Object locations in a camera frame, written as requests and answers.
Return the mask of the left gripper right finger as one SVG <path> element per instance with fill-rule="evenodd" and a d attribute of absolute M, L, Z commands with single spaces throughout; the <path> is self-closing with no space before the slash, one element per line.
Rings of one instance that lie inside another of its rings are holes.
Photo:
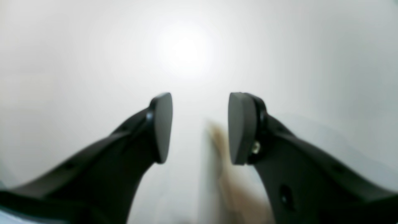
<path fill-rule="evenodd" d="M 252 165 L 277 224 L 396 224 L 397 193 L 295 136 L 250 93 L 230 93 L 230 160 Z"/>

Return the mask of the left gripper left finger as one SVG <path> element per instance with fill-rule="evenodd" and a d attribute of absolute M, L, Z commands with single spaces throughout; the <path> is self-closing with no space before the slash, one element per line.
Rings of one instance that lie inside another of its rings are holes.
<path fill-rule="evenodd" d="M 166 162 L 172 117 L 172 95 L 162 93 L 48 173 L 1 190 L 1 223 L 127 223 L 143 176 Z"/>

